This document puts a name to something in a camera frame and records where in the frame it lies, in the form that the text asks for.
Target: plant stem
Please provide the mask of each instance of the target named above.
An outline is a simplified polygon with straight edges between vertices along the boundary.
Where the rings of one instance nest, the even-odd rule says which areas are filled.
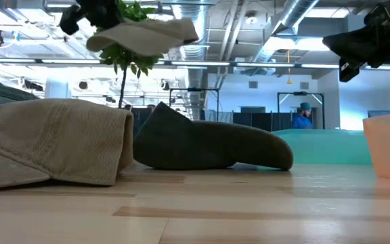
[[[121,106],[123,105],[123,98],[125,97],[126,75],[128,66],[128,63],[126,63],[125,68],[123,69],[123,80],[121,81],[120,100],[118,101],[118,108],[121,108]]]

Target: blue shirt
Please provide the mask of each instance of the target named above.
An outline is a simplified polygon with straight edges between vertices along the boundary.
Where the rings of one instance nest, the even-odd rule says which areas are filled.
[[[292,128],[293,129],[312,129],[313,125],[312,122],[302,116],[302,115],[295,115],[294,118],[292,118]]]

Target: cap brim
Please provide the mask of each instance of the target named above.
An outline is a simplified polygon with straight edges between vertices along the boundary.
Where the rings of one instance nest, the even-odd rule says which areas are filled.
[[[183,40],[148,28],[123,23],[90,37],[87,49],[98,52],[116,43],[142,56],[158,56],[167,53],[173,47],[183,45]]]
[[[0,155],[0,188],[42,182],[48,179],[50,179],[48,174]]]

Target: person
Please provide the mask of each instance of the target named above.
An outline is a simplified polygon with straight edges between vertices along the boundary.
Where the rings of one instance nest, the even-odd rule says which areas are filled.
[[[308,119],[311,116],[311,105],[307,102],[301,103],[301,112],[292,118],[293,129],[313,129],[312,122]]]

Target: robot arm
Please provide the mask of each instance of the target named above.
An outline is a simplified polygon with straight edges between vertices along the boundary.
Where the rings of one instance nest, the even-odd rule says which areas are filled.
[[[339,79],[348,82],[368,64],[390,64],[390,4],[378,4],[364,19],[365,27],[323,38],[323,43],[341,57]]]
[[[79,5],[66,9],[61,17],[60,27],[68,35],[79,31],[77,22],[88,19],[92,26],[109,29],[123,22],[118,10],[118,0],[76,0]]]

